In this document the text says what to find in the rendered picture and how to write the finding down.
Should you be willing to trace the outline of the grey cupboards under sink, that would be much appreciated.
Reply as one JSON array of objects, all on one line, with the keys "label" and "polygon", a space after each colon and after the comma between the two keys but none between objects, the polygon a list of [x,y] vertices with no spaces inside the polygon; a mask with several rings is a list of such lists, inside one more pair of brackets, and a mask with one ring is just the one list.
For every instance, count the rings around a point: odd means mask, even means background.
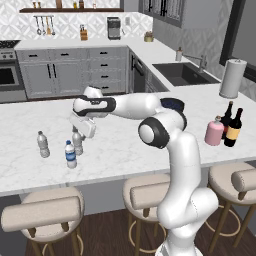
[{"label": "grey cupboards under sink", "polygon": [[146,85],[145,91],[151,92],[168,92],[168,89],[161,83],[161,81],[149,70],[145,74]]}]

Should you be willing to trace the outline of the dark sink basin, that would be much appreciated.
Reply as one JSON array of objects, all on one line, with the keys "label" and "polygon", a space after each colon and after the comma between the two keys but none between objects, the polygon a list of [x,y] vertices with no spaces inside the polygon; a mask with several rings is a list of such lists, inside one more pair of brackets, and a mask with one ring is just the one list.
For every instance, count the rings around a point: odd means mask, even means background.
[{"label": "dark sink basin", "polygon": [[154,64],[154,67],[173,86],[190,86],[218,83],[218,80],[206,72],[200,73],[199,69],[190,62]]}]

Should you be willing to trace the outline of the grey glass-door wall cupboards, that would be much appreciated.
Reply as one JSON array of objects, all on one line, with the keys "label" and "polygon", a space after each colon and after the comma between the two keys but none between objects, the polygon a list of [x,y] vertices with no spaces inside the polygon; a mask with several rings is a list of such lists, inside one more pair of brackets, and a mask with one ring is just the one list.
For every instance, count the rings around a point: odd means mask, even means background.
[{"label": "grey glass-door wall cupboards", "polygon": [[139,11],[181,28],[186,0],[139,0]]}]

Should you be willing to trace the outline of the pink bottle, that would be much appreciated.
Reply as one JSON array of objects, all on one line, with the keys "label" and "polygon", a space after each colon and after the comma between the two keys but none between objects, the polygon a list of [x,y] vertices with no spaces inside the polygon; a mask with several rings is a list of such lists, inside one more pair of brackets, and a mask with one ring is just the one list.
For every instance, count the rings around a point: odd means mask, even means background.
[{"label": "pink bottle", "polygon": [[224,125],[221,123],[221,117],[216,116],[214,121],[208,123],[204,141],[211,146],[218,146],[220,144]]}]

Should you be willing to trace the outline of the white paper towel roll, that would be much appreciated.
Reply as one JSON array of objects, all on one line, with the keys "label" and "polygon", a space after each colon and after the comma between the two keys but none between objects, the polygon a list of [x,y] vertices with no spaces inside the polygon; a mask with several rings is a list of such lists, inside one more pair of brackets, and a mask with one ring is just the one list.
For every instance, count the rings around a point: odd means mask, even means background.
[{"label": "white paper towel roll", "polygon": [[238,97],[238,91],[247,66],[247,62],[240,59],[226,61],[224,74],[220,84],[219,95],[227,99]]}]

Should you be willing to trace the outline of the black-framed window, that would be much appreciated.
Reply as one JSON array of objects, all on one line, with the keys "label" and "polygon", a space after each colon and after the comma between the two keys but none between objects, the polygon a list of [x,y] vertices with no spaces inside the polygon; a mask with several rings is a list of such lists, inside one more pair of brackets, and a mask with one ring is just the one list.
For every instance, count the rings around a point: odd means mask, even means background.
[{"label": "black-framed window", "polygon": [[256,0],[234,0],[219,63],[247,62],[244,77],[256,83]]}]

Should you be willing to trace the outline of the wooden knife block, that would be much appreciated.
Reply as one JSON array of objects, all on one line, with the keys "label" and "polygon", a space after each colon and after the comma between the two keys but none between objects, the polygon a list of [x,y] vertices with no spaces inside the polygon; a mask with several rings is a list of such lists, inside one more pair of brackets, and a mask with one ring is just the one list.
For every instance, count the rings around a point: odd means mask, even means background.
[{"label": "wooden knife block", "polygon": [[80,25],[80,38],[82,41],[88,40],[88,31],[83,24]]}]

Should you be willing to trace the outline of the blue label plastic bottle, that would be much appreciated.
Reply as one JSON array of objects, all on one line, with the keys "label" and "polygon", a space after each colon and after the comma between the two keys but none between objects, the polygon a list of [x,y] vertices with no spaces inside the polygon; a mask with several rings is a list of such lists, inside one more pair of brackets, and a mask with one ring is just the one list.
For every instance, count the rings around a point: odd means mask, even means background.
[{"label": "blue label plastic bottle", "polygon": [[77,166],[77,159],[74,145],[71,143],[70,140],[66,141],[65,157],[67,161],[67,166],[70,169],[74,169]]}]

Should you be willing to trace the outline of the black coffee machine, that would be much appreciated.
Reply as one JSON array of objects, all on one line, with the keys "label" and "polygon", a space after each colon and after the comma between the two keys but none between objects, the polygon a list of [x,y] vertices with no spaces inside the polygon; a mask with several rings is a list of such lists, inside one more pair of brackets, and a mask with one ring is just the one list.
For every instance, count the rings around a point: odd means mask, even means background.
[{"label": "black coffee machine", "polygon": [[108,17],[107,18],[107,32],[110,40],[121,39],[121,20],[119,17]]}]

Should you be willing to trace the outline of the silver oven with hob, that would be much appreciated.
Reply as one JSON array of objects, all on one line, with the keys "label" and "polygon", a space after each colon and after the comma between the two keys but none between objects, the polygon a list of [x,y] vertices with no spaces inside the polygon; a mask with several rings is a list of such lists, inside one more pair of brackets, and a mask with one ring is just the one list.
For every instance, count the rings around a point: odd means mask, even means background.
[{"label": "silver oven with hob", "polygon": [[0,103],[27,100],[14,47],[19,40],[0,40]]}]

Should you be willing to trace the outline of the grey cupboard run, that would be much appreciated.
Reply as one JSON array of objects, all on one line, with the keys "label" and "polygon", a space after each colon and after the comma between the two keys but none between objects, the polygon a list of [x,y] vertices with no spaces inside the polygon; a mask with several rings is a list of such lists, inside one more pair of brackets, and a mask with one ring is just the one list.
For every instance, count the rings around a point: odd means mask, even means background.
[{"label": "grey cupboard run", "polygon": [[27,96],[32,99],[79,95],[87,86],[103,94],[123,93],[126,47],[17,50]]}]

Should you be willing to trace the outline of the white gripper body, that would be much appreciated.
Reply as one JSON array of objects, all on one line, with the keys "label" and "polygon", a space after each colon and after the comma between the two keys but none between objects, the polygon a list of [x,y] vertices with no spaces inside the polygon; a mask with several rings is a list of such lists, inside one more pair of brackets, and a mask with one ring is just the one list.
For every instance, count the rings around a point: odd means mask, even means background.
[{"label": "white gripper body", "polygon": [[86,138],[92,138],[96,131],[96,124],[87,117],[79,117],[75,113],[70,114],[70,122]]}]

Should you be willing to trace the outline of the silver tap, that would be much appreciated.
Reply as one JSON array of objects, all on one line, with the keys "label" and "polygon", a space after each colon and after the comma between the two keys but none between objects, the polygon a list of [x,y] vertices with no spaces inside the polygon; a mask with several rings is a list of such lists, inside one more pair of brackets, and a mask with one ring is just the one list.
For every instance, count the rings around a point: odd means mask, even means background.
[{"label": "silver tap", "polygon": [[183,54],[184,57],[186,58],[192,58],[192,59],[195,59],[195,60],[199,60],[200,63],[199,63],[199,73],[203,73],[204,70],[206,69],[207,67],[207,56],[206,55],[201,55],[200,57],[197,57],[197,56],[191,56],[191,55],[187,55],[187,54]]}]

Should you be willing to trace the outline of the wooden wall shelf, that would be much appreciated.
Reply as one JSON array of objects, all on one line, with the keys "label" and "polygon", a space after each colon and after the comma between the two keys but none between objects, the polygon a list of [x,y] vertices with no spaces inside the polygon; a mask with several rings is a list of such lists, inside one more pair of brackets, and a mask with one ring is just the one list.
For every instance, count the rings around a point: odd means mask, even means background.
[{"label": "wooden wall shelf", "polygon": [[122,8],[23,8],[20,13],[124,12]]}]

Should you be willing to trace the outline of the dark blue bowl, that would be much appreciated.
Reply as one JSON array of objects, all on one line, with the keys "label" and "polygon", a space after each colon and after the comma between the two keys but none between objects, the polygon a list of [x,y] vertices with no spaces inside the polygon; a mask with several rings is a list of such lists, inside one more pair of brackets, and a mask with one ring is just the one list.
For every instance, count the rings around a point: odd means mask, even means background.
[{"label": "dark blue bowl", "polygon": [[162,107],[166,109],[183,111],[185,107],[185,103],[177,98],[161,98],[160,101]]}]

